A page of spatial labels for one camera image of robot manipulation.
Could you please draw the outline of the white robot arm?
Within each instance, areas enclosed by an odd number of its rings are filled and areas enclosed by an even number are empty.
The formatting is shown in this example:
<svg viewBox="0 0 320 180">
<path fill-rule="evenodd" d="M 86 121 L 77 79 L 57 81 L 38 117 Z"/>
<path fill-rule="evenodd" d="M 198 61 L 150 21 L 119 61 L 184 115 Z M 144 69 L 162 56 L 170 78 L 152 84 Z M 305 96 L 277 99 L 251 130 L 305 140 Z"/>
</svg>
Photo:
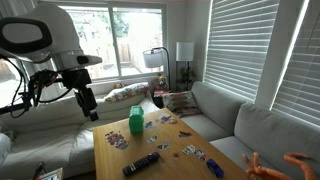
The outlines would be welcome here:
<svg viewBox="0 0 320 180">
<path fill-rule="evenodd" d="M 88 87 L 91 78 L 87 67 L 102 59 L 83 52 L 74 23 L 64 9 L 44 4 L 26 14 L 1 19 L 0 49 L 4 60 L 17 57 L 37 64 L 51 60 L 56 66 L 54 70 L 44 69 L 23 77 L 22 102 L 2 107 L 1 114 L 25 113 L 43 102 L 43 88 L 61 82 L 75 94 L 83 114 L 93 121 L 98 119 L 97 103 Z"/>
</svg>

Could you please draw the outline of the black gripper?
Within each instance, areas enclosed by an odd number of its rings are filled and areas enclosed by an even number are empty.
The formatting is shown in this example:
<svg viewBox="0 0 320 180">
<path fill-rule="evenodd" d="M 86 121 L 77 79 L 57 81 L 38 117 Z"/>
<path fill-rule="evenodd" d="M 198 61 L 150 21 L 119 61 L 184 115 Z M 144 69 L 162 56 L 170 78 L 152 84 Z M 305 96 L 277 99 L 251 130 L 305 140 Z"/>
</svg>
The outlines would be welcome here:
<svg viewBox="0 0 320 180">
<path fill-rule="evenodd" d="M 87 87 L 91 83 L 88 71 L 86 69 L 64 71 L 62 78 L 63 85 L 67 89 L 75 89 L 74 94 L 84 116 L 90 117 L 91 121 L 98 120 L 97 103 L 92 89 Z"/>
</svg>

